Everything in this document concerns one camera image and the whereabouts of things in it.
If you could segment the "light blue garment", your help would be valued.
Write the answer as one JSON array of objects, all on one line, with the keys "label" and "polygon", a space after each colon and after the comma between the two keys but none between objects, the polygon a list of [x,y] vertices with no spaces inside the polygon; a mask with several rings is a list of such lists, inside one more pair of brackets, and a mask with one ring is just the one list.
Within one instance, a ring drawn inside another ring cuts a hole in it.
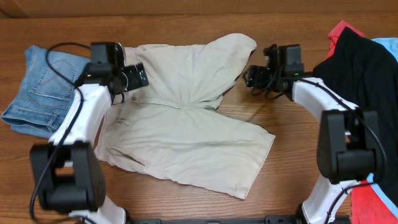
[{"label": "light blue garment", "polygon": [[[376,38],[373,41],[383,45],[397,60],[397,37]],[[372,208],[375,219],[382,220],[385,223],[397,223],[397,207],[388,199],[380,186],[374,184],[371,188],[376,194],[372,202],[376,207]]]}]

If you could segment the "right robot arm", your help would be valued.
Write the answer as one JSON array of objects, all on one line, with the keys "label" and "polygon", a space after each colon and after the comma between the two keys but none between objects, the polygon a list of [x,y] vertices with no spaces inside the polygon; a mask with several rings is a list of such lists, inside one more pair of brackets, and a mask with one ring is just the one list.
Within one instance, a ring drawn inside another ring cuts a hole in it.
[{"label": "right robot arm", "polygon": [[338,217],[345,198],[365,187],[366,177],[386,168],[375,111],[361,110],[329,89],[308,72],[286,73],[285,68],[251,65],[242,78],[252,90],[276,92],[303,106],[320,123],[317,166],[320,176],[295,215],[269,215],[265,223],[349,223]]}]

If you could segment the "beige cotton shorts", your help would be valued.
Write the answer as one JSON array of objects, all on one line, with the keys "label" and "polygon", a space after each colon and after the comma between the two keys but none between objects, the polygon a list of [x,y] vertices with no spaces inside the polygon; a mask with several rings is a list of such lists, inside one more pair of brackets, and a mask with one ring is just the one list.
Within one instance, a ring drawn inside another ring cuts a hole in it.
[{"label": "beige cotton shorts", "polygon": [[246,198],[275,137],[216,110],[256,46],[252,38],[234,33],[206,45],[126,48],[126,63],[142,63],[149,85],[116,98],[104,117],[97,158]]}]

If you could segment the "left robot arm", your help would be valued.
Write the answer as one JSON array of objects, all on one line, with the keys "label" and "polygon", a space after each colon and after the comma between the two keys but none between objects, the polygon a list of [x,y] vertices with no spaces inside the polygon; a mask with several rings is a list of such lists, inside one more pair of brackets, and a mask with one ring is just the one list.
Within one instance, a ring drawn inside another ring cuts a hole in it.
[{"label": "left robot arm", "polygon": [[76,97],[67,117],[47,144],[35,144],[30,163],[35,179],[29,213],[36,202],[45,210],[84,223],[131,223],[127,210],[106,195],[106,182],[93,143],[115,95],[149,84],[141,63],[122,67],[88,63],[73,82]]}]

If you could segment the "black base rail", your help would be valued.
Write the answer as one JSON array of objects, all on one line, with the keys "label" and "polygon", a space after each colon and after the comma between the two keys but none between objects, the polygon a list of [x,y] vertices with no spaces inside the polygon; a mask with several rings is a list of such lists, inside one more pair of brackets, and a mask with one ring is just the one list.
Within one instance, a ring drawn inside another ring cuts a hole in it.
[{"label": "black base rail", "polygon": [[227,218],[227,219],[190,219],[190,220],[161,220],[161,219],[133,219],[128,218],[130,224],[302,224],[293,215],[268,215],[264,218]]}]

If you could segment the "black garment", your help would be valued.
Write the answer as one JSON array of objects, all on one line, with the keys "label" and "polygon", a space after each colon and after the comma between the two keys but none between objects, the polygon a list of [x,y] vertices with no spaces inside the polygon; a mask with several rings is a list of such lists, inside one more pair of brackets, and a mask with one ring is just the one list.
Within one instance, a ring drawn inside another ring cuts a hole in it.
[{"label": "black garment", "polygon": [[333,55],[313,69],[327,87],[360,107],[376,110],[387,170],[379,186],[397,205],[397,60],[381,44],[343,29]]}]

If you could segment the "red garment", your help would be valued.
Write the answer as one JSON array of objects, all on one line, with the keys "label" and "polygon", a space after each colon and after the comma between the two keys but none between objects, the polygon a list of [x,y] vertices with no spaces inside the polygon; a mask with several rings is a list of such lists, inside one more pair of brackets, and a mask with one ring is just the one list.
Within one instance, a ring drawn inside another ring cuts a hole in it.
[{"label": "red garment", "polygon": [[[344,28],[350,28],[355,33],[364,37],[365,35],[355,29],[347,22],[341,20],[330,31],[329,52],[327,57],[331,57],[335,51],[336,43]],[[397,206],[384,194],[377,184],[355,189],[351,196],[351,220],[357,224],[373,223],[397,223]]]}]

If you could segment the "folded blue denim jeans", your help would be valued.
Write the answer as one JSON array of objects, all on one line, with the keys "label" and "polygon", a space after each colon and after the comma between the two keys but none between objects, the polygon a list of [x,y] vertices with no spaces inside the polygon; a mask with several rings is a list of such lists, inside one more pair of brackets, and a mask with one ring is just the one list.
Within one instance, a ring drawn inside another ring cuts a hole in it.
[{"label": "folded blue denim jeans", "polygon": [[71,82],[81,75],[90,61],[63,52],[50,52],[36,45],[25,50],[26,71],[19,92],[1,119],[11,130],[22,134],[49,138],[62,124],[74,99],[75,88],[55,72]]}]

